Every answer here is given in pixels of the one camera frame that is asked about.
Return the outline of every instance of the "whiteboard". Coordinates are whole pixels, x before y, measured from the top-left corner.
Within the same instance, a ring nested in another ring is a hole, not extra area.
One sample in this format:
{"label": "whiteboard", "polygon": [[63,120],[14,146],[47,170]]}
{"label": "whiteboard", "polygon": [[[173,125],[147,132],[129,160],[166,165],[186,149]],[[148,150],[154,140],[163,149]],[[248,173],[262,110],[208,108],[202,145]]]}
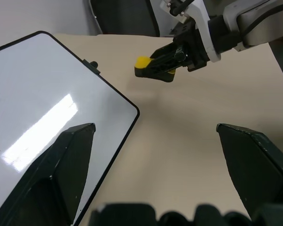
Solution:
{"label": "whiteboard", "polygon": [[50,34],[36,32],[1,47],[0,207],[62,131],[93,122],[96,132],[78,224],[138,116],[132,102]]}

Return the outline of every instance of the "whiteboard black frame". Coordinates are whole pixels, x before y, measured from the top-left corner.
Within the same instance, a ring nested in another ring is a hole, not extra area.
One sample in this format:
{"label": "whiteboard black frame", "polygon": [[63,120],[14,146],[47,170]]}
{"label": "whiteboard black frame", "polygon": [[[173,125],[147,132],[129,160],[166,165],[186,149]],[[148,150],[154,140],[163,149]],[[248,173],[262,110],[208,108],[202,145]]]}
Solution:
{"label": "whiteboard black frame", "polygon": [[[20,43],[20,42],[23,42],[23,41],[25,41],[25,40],[27,40],[27,39],[29,39],[29,38],[32,38],[32,37],[34,37],[34,36],[36,36],[36,35],[39,35],[39,34],[46,34],[46,35],[50,36],[54,41],[56,41],[59,45],[61,45],[65,50],[67,50],[69,53],[71,53],[71,55],[73,55],[73,56],[74,56],[78,61],[80,61],[85,67],[87,67],[87,66],[83,63],[83,60],[82,60],[82,59],[80,59],[76,54],[74,54],[70,49],[68,49],[64,44],[62,44],[62,43],[61,43],[58,39],[56,39],[52,34],[50,34],[50,33],[48,33],[48,32],[45,32],[45,31],[37,31],[37,32],[35,32],[35,33],[29,34],[29,35],[27,35],[27,36],[25,36],[25,37],[22,37],[22,38],[20,38],[20,39],[18,39],[18,40],[15,40],[15,41],[13,41],[13,42],[10,42],[10,43],[8,43],[8,44],[6,44],[6,45],[0,46],[0,51],[6,49],[6,48],[8,48],[8,47],[11,47],[11,46],[13,46],[13,45],[16,45],[16,44],[18,44],[18,43]],[[129,136],[129,134],[130,134],[130,132],[131,132],[133,126],[135,125],[137,119],[138,119],[139,116],[140,116],[140,110],[139,110],[139,108],[138,108],[134,103],[132,103],[127,97],[125,97],[121,92],[119,92],[114,86],[112,86],[112,85],[111,85],[107,80],[105,80],[102,76],[100,76],[99,74],[95,74],[95,75],[97,75],[100,79],[102,79],[103,82],[105,82],[107,85],[109,85],[109,86],[110,86],[115,92],[117,92],[122,98],[124,98],[126,101],[128,101],[128,102],[136,109],[137,115],[136,115],[134,121],[132,122],[132,124],[131,124],[129,130],[127,131],[125,137],[123,138],[122,142],[120,143],[119,147],[117,148],[115,154],[113,155],[111,161],[109,162],[108,166],[106,167],[106,169],[105,169],[103,175],[101,176],[99,182],[98,182],[97,185],[95,186],[95,188],[94,188],[94,190],[93,190],[91,196],[89,197],[87,203],[85,204],[84,208],[82,209],[82,211],[81,211],[79,217],[78,217],[77,220],[75,221],[74,226],[78,226],[78,225],[80,224],[80,222],[82,221],[83,216],[85,215],[86,211],[88,210],[88,208],[89,208],[89,206],[90,206],[90,204],[91,204],[93,198],[95,197],[95,195],[96,195],[98,189],[100,188],[102,182],[104,181],[106,175],[108,174],[108,172],[109,172],[109,170],[110,170],[110,168],[111,168],[111,166],[112,166],[114,160],[116,159],[116,157],[117,157],[118,153],[120,152],[122,146],[124,145],[125,141],[127,140],[127,138],[128,138],[128,136]]]}

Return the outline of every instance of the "white bracket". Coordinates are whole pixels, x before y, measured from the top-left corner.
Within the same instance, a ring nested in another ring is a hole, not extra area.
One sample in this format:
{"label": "white bracket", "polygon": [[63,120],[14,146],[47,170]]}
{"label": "white bracket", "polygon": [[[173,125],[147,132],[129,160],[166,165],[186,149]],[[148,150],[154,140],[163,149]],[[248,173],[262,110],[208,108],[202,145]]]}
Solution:
{"label": "white bracket", "polygon": [[167,12],[170,16],[172,16],[173,18],[175,18],[176,20],[178,20],[180,23],[184,24],[185,21],[189,18],[189,16],[187,14],[179,14],[177,16],[173,16],[170,14],[170,3],[171,0],[162,0],[161,4],[160,4],[160,8],[163,9],[165,12]]}
{"label": "white bracket", "polygon": [[209,16],[203,0],[195,0],[194,2],[192,2],[187,8],[185,13],[195,20],[196,25],[199,29],[203,46],[206,50],[209,59],[212,62],[221,60],[220,54],[217,54],[215,51],[211,39],[211,35],[209,33],[209,29],[208,29]]}

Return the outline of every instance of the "table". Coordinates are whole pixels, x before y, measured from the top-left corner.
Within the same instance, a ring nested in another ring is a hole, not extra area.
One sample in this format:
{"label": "table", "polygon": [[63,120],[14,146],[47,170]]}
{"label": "table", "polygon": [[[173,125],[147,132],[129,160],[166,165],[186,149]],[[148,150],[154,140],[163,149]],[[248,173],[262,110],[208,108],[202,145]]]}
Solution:
{"label": "table", "polygon": [[164,83],[136,78],[133,66],[171,38],[55,37],[81,59],[97,61],[101,75],[141,111],[81,226],[105,202],[147,202],[157,217],[176,210],[192,219],[200,203],[246,214],[216,125],[261,131],[283,150],[283,74],[268,44],[223,53],[220,62],[192,73],[180,68],[174,82]]}

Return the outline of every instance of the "cable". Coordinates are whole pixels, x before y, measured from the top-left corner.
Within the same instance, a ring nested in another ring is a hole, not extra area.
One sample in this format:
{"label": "cable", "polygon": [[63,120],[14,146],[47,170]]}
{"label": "cable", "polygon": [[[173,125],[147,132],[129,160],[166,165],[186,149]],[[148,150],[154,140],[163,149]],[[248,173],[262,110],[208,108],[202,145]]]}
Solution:
{"label": "cable", "polygon": [[194,0],[185,0],[183,3],[181,3],[178,7],[176,7],[173,10],[173,13],[175,15],[180,14],[181,12],[184,12],[184,10],[192,3]]}
{"label": "cable", "polygon": [[261,16],[259,16],[253,23],[251,23],[242,33],[241,37],[243,38],[248,33],[250,33],[259,23],[261,23],[263,20],[268,18],[269,16],[272,16],[276,13],[279,13],[283,11],[283,4],[280,6],[276,6],[275,8],[270,9],[269,11],[265,12]]}

